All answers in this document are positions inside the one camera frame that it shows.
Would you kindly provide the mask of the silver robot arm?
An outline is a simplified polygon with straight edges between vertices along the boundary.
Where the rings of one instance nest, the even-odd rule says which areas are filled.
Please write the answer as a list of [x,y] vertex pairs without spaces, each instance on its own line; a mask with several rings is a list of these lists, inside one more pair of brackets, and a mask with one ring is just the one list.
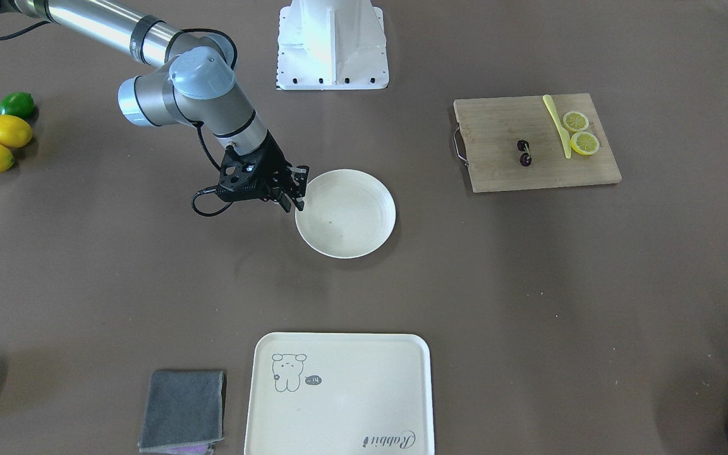
[[116,1],[0,1],[2,13],[63,26],[150,66],[121,84],[119,109],[136,126],[183,124],[219,141],[219,181],[200,195],[226,207],[261,200],[303,210],[309,167],[287,161],[246,97],[234,70],[238,50],[225,33],[178,29]]

